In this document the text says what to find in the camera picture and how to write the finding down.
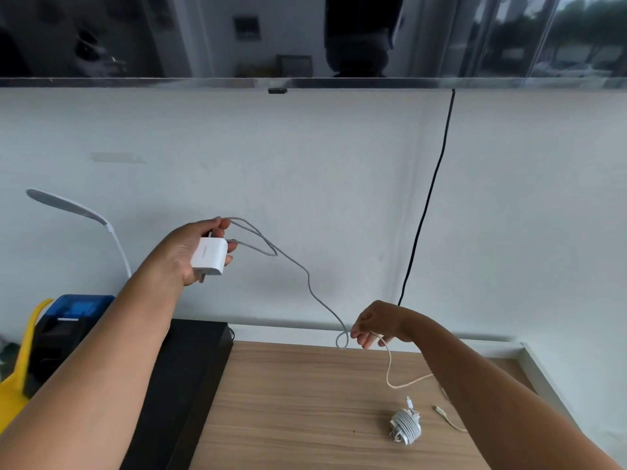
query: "person's right hand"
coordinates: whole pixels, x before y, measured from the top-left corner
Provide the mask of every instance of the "person's right hand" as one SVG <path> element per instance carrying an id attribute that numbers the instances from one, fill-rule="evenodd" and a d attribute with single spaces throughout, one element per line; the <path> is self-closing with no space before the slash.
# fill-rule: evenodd
<path id="1" fill-rule="evenodd" d="M 412 315 L 416 312 L 392 305 L 391 303 L 377 300 L 366 308 L 357 318 L 350 331 L 350 337 L 356 338 L 357 343 L 365 350 L 370 348 L 377 336 L 382 335 L 383 341 L 389 343 L 394 337 L 401 341 L 412 341 L 411 337 L 405 332 L 405 325 Z"/>

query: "yellow handle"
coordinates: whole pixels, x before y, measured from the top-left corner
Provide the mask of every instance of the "yellow handle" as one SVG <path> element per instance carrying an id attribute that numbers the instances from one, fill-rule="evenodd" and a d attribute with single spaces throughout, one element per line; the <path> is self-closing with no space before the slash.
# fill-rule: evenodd
<path id="1" fill-rule="evenodd" d="M 22 338 L 22 344 L 20 346 L 20 353 L 18 359 L 15 361 L 15 368 L 13 374 L 10 376 L 11 385 L 20 394 L 24 394 L 24 384 L 26 383 L 26 373 L 28 371 L 28 360 L 31 357 L 31 348 L 33 346 L 33 335 L 35 334 L 35 324 L 41 311 L 53 300 L 51 298 L 45 299 L 41 302 L 28 319 L 26 325 L 26 331 L 24 332 L 24 338 Z"/>

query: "forearm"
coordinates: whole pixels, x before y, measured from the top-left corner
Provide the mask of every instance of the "forearm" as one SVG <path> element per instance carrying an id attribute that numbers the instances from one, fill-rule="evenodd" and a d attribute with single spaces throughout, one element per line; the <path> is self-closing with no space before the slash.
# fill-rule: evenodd
<path id="1" fill-rule="evenodd" d="M 147 260 L 2 434 L 0 467 L 119 468 L 182 289 Z"/>
<path id="2" fill-rule="evenodd" d="M 405 331 L 492 469 L 620 468 L 505 371 L 428 317 L 410 316 Z"/>

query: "person's left hand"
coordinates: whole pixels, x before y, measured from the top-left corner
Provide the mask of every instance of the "person's left hand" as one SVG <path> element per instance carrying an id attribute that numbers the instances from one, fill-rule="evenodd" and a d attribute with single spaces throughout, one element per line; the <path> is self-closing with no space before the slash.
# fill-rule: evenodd
<path id="1" fill-rule="evenodd" d="M 206 221 L 190 222 L 184 226 L 174 229 L 163 241 L 151 252 L 147 261 L 164 261 L 166 266 L 172 266 L 174 272 L 180 274 L 184 285 L 191 285 L 197 280 L 202 282 L 201 275 L 194 274 L 191 260 L 196 252 L 201 237 L 207 237 L 209 233 L 213 237 L 224 237 L 224 230 L 231 225 L 230 219 L 216 217 Z M 229 254 L 235 250 L 237 244 L 229 243 Z M 224 265 L 227 266 L 233 260 L 232 256 L 226 256 Z"/>

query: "white desk lamp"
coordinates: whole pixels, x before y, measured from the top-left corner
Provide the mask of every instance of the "white desk lamp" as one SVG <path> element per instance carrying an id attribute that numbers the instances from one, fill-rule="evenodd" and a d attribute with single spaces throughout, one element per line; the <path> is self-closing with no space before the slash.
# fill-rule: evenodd
<path id="1" fill-rule="evenodd" d="M 122 249 L 120 240 L 115 235 L 114 227 L 111 226 L 111 223 L 107 221 L 103 216 L 98 214 L 97 212 L 79 204 L 71 199 L 63 198 L 56 194 L 46 193 L 45 191 L 29 188 L 26 190 L 26 194 L 34 199 L 35 201 L 39 201 L 42 204 L 46 204 L 48 206 L 52 206 L 57 209 L 62 209 L 64 211 L 72 212 L 74 214 L 78 214 L 81 216 L 88 217 L 89 219 L 93 219 L 94 221 L 98 221 L 101 223 L 107 231 L 111 233 L 114 237 L 115 245 L 117 245 L 118 250 L 121 254 L 121 259 L 124 261 L 124 267 L 126 268 L 127 275 L 132 275 L 130 271 L 129 260 L 126 258 L 126 254 L 124 253 L 124 249 Z"/>

